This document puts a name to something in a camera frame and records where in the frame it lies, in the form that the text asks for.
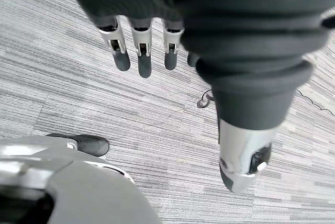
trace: gray carpet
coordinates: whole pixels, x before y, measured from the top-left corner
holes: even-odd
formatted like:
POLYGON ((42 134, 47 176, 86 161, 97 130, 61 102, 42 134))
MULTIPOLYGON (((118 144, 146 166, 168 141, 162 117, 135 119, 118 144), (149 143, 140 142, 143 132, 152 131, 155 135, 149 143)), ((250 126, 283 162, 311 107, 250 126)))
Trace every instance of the gray carpet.
MULTIPOLYGON (((128 24, 131 69, 116 69, 75 0, 0 0, 0 137, 49 132, 106 137, 105 159, 127 170, 164 223, 335 223, 335 117, 297 94, 272 161, 242 194, 223 185, 215 107, 187 66, 164 68, 162 25, 153 24, 152 75, 142 79, 128 24)), ((335 37, 306 57, 301 87, 335 111, 335 37)))

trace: silver metal part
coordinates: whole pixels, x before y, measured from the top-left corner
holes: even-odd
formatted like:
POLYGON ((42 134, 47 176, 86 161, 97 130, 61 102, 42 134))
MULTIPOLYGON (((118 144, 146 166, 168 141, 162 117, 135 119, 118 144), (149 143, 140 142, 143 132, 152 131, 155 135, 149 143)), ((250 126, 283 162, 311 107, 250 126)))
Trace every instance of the silver metal part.
POLYGON ((117 166, 106 164, 106 163, 93 162, 93 161, 84 161, 84 162, 87 163, 87 164, 90 164, 90 165, 97 166, 99 168, 110 169, 110 170, 113 170, 114 172, 118 172, 121 175, 123 175, 125 178, 130 180, 133 184, 135 184, 135 182, 132 179, 132 177, 130 176, 130 174, 127 173, 126 171, 122 170, 121 168, 118 168, 117 166))
POLYGON ((265 169, 277 128, 249 130, 219 122, 220 169, 229 190, 239 193, 265 169))
POLYGON ((0 159, 0 185, 44 189, 51 176, 70 160, 6 156, 0 159))
POLYGON ((169 32, 164 27, 163 28, 163 36, 164 36, 164 49, 165 53, 168 54, 170 52, 170 44, 174 45, 174 54, 178 53, 178 48, 180 45, 180 38, 182 34, 184 33, 184 29, 182 29, 179 32, 169 32))
POLYGON ((146 56, 151 54, 151 24, 147 30, 139 31, 131 27, 131 33, 134 40, 134 46, 137 50, 137 55, 142 56, 142 47, 145 46, 146 56))
POLYGON ((51 147, 73 147, 77 143, 73 139, 47 136, 26 136, 17 139, 0 139, 0 156, 32 155, 51 147))
POLYGON ((120 52, 122 54, 125 54, 126 52, 126 43, 125 43, 125 38, 124 38, 124 34, 122 32, 122 27, 121 27, 121 23, 119 20, 119 17, 116 17, 117 20, 117 28, 114 31, 103 31, 103 30, 99 30, 102 38, 104 39, 107 47, 110 49, 111 53, 113 55, 116 54, 116 48, 114 43, 117 42, 118 47, 120 49, 120 52))

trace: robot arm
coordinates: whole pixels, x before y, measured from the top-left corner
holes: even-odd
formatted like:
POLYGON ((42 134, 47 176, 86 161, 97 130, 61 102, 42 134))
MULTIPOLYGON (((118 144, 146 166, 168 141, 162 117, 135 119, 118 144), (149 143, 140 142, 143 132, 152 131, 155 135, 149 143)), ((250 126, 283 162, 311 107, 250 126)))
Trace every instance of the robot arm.
POLYGON ((185 29, 181 43, 199 57, 196 70, 213 89, 221 176, 234 193, 246 189, 266 167, 276 128, 285 118, 295 89, 312 73, 312 65, 302 55, 326 42, 320 15, 335 4, 335 0, 78 2, 100 29, 120 70, 129 69, 130 62, 115 17, 130 19, 143 77, 151 73, 152 17, 167 21, 164 44, 169 70, 175 67, 179 37, 185 29), (167 27, 175 24, 179 24, 175 29, 167 27))

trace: robotic finger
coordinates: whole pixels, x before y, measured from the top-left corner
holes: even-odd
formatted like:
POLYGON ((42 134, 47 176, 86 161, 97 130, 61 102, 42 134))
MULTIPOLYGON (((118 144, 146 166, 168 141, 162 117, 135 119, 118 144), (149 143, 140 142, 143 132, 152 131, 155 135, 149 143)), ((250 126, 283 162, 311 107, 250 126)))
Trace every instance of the robotic finger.
POLYGON ((99 27, 99 32, 113 55, 116 67, 121 71, 127 71, 130 68, 130 60, 119 18, 111 19, 109 26, 99 27))
POLYGON ((134 46, 138 56, 138 72, 141 77, 151 75, 151 23, 152 19, 129 19, 134 46))

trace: black cable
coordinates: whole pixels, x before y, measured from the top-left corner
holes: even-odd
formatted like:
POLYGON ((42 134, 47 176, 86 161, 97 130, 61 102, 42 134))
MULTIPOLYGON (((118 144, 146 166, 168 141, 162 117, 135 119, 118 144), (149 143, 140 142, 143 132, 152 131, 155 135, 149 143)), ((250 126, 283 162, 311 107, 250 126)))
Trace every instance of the black cable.
POLYGON ((331 110, 326 109, 326 108, 322 108, 321 106, 315 104, 314 101, 313 101, 310 97, 305 96, 305 95, 304 95, 301 91, 299 91, 298 89, 297 89, 297 91, 300 93, 300 95, 301 95, 302 97, 305 97, 305 98, 309 99, 310 102, 312 103, 312 105, 315 105, 315 106, 318 107, 321 111, 322 111, 322 110, 327 110, 327 111, 329 111, 333 116, 335 116, 334 113, 333 113, 331 110))
MULTIPOLYGON (((203 100, 204 100, 204 97, 205 97, 205 94, 206 94, 207 92, 210 92, 210 91, 211 91, 211 89, 208 89, 207 91, 205 91, 205 92, 203 93, 202 97, 201 97, 201 100, 199 100, 198 103, 199 103, 200 101, 203 101, 203 100)), ((335 114, 334 114, 331 110, 326 109, 326 108, 322 108, 322 107, 319 106, 318 104, 315 104, 314 101, 313 101, 310 97, 305 96, 305 95, 304 95, 301 91, 299 91, 298 89, 297 89, 297 91, 300 93, 300 95, 301 95, 302 97, 305 97, 305 98, 307 98, 308 100, 310 100, 311 104, 312 104, 312 105, 315 105, 316 107, 318 107, 321 111, 323 111, 323 110, 329 111, 333 116, 335 116, 335 114)))
POLYGON ((207 91, 205 91, 205 92, 203 93, 202 97, 201 97, 201 100, 204 100, 204 97, 205 97, 206 93, 207 93, 207 92, 210 92, 210 91, 211 91, 211 89, 208 89, 207 91))

